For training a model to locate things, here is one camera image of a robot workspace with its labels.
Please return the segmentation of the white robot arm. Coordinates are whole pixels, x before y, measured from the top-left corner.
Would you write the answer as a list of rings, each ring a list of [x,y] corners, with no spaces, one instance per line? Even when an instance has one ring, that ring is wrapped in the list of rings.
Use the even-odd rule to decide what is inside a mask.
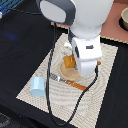
[[[36,0],[48,20],[69,26],[79,74],[90,76],[102,56],[100,32],[114,0]]]

